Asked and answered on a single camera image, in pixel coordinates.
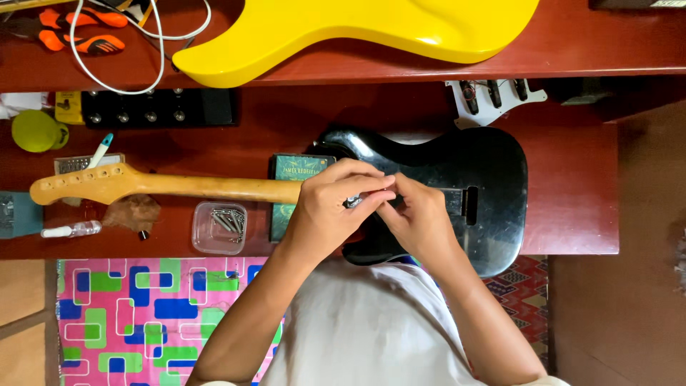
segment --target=hand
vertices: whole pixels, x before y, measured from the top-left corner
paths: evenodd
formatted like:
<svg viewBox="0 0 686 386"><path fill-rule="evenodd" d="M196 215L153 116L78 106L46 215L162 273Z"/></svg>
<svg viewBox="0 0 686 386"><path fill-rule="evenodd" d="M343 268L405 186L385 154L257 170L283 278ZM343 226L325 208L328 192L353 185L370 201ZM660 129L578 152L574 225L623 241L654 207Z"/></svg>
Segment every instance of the hand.
<svg viewBox="0 0 686 386"><path fill-rule="evenodd" d="M282 245L317 265L338 248L381 203L395 198L386 189L394 176L383 176L374 166L342 159L303 182L298 205L288 224ZM367 195L353 209L343 202L363 192Z"/></svg>
<svg viewBox="0 0 686 386"><path fill-rule="evenodd" d="M442 262L456 254L466 258L445 209L443 192L402 173L395 175L394 189L404 202L397 208L383 202L377 213L409 254L431 272L440 270Z"/></svg>

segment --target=small bottle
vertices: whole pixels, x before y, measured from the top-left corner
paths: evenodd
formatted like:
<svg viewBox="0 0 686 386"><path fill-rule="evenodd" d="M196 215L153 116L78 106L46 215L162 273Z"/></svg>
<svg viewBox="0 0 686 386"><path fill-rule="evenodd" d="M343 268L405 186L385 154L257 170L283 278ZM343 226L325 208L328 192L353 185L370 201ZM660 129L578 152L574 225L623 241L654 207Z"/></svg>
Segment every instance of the small bottle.
<svg viewBox="0 0 686 386"><path fill-rule="evenodd" d="M64 227L44 229L40 235L44 238L48 237L78 237L89 234L96 234L102 230L102 224L99 221L84 221L83 223L76 223L66 225Z"/></svg>

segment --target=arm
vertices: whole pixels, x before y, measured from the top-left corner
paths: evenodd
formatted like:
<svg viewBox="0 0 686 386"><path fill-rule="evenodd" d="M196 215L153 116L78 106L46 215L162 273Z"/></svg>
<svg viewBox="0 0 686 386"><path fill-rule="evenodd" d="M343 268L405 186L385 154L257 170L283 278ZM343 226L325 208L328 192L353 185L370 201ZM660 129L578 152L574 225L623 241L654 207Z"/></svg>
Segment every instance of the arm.
<svg viewBox="0 0 686 386"><path fill-rule="evenodd" d="M489 385L519 385L546 375L536 353L483 284L460 247L439 190L396 174L404 198L377 212L400 245L424 263L443 289L476 374Z"/></svg>
<svg viewBox="0 0 686 386"><path fill-rule="evenodd" d="M187 386L250 382L300 285L395 193L372 193L355 209L345 209L343 201L360 192L384 189L394 180L367 163L346 159L305 181L283 241L217 325Z"/></svg>

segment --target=black guitar body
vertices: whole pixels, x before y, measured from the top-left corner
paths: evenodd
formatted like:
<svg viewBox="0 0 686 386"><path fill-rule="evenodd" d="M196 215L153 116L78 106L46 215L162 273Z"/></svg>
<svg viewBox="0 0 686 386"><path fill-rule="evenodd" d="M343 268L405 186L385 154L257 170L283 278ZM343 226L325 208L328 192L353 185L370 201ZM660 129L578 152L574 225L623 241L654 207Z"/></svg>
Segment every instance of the black guitar body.
<svg viewBox="0 0 686 386"><path fill-rule="evenodd" d="M318 145L442 190L455 235L479 276L501 273L519 253L528 188L526 158L517 141L502 130L453 130L424 144L403 145L367 130L335 127L320 136ZM372 265L407 255L378 215L368 222L372 224L366 237L343 247L349 262Z"/></svg>

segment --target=white cable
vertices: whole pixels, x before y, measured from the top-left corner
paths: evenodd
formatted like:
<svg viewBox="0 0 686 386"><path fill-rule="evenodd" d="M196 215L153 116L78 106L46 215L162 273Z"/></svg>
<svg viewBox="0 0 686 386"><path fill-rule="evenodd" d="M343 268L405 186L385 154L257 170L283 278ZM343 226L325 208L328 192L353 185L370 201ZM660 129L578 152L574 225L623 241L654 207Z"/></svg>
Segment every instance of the white cable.
<svg viewBox="0 0 686 386"><path fill-rule="evenodd" d="M111 10L116 10L116 11L118 11L119 13L121 13L121 11L117 10L116 8L112 7L111 5L101 3L101 2L99 2L98 0L88 0L88 1L90 1L90 2L93 3L93 4L100 5L101 7L110 8ZM193 31L193 32L191 32L191 33L189 33L189 34L185 34L185 35L182 35L182 36L162 36L162 38L165 39L165 40L167 40L167 41L184 41L184 40L190 39L190 38L192 38L193 36L195 36L195 35L199 34L200 32L204 31L205 28L207 28L207 26L209 25L210 19L212 18L212 9L210 9L210 4L207 2L207 0L203 0L203 1L205 2L205 6L207 7L207 18L205 18L205 22L200 26L200 28L198 28L197 30L195 30L195 31ZM140 25L138 25L138 23L139 23L138 21L135 21L134 19L131 19L130 17L128 17L128 16L126 16L126 15L124 15L124 16L129 20L129 22L131 22L131 24L132 24L134 27L138 28L138 29L139 29L141 32L143 32L144 34L146 34L146 35L148 35L148 36L150 36L150 37L152 37L152 38L159 38L159 37L160 37L158 34L153 34L152 32L146 31L143 27L141 27Z"/></svg>
<svg viewBox="0 0 686 386"><path fill-rule="evenodd" d="M74 56L76 57L76 61L79 62L81 65L81 68L88 74L88 76L91 77L94 81L96 81L99 85L103 86L104 88L114 91L115 93L120 93L124 95L140 95L147 93L148 91L152 90L157 86L157 84L160 82L162 79L162 75L165 70L165 41L162 38L162 24L160 23L160 14L157 12L157 5L155 4L155 1L150 1L150 5L152 5L152 12L155 14L155 20L157 21L157 31L159 32L159 38L160 38L160 74L157 75L157 80L155 80L155 83L151 84L150 87L146 88L145 90L142 91L122 91L122 90L117 90L112 87L109 87L107 84L104 84L100 79L96 78L91 72L86 68L86 65L81 61L81 57L79 56L79 52L76 50L76 44L74 41L74 32L76 31L76 22L79 19L79 15L81 14L81 8L84 6L84 0L79 0L79 5L76 6L76 11L74 11L74 18L71 22L71 29L69 29L69 43L71 44L71 51L73 51Z"/></svg>

